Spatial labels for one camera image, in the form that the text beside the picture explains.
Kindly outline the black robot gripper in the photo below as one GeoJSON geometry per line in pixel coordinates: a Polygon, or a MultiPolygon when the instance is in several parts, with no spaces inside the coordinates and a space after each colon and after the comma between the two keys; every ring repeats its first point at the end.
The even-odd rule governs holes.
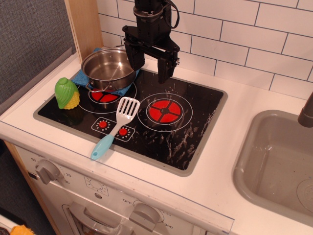
{"type": "Polygon", "coordinates": [[[124,45],[129,63],[137,71],[145,64],[144,55],[152,56],[157,61],[158,82],[160,84],[173,76],[179,63],[179,46],[170,38],[171,30],[179,24],[179,15],[175,25],[171,25],[170,12],[150,15],[141,12],[136,16],[137,26],[124,26],[124,45]]]}

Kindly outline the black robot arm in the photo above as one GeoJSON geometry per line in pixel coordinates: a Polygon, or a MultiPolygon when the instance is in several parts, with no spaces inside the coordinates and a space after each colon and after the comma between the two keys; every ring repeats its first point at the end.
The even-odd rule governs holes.
{"type": "Polygon", "coordinates": [[[180,47],[170,38],[180,15],[171,0],[136,0],[136,26],[124,26],[124,45],[131,67],[136,71],[145,64],[145,55],[157,59],[158,82],[173,76],[179,64],[180,47]]]}

